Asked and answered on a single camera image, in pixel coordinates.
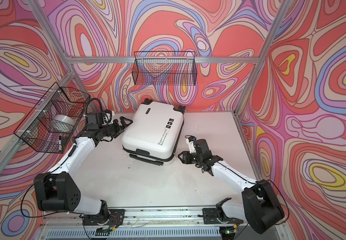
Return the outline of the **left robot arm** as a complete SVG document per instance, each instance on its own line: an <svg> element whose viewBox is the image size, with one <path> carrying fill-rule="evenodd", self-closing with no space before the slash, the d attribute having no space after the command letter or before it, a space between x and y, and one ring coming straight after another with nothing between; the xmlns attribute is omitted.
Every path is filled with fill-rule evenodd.
<svg viewBox="0 0 346 240"><path fill-rule="evenodd" d="M125 117L114 119L109 110L87 114L86 125L77 134L71 148L47 173L35 177L38 209L42 212L72 212L93 218L99 225L107 223L111 214L106 201L83 195L73 176L100 142L111 142L132 123Z"/></svg>

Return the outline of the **black suitcase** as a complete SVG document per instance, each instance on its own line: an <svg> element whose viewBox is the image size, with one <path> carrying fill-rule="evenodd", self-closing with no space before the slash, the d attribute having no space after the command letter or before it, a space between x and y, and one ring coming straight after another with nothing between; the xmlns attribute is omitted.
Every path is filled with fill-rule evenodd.
<svg viewBox="0 0 346 240"><path fill-rule="evenodd" d="M129 157L157 166L174 158L184 125L185 106L145 99L121 134L124 151Z"/></svg>

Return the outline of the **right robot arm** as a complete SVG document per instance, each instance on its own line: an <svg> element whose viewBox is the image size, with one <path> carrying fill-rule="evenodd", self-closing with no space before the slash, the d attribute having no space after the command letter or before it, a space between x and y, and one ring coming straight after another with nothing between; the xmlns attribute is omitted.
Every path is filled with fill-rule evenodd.
<svg viewBox="0 0 346 240"><path fill-rule="evenodd" d="M247 222L258 234L282 224L285 212L267 180L255 180L235 170L223 158L212 154L205 139L186 136L186 143L188 151L178 155L183 164L195 165L203 173L222 180L242 197L241 204L227 197L214 208L203 209L201 217L206 224L219 222L237 226Z"/></svg>

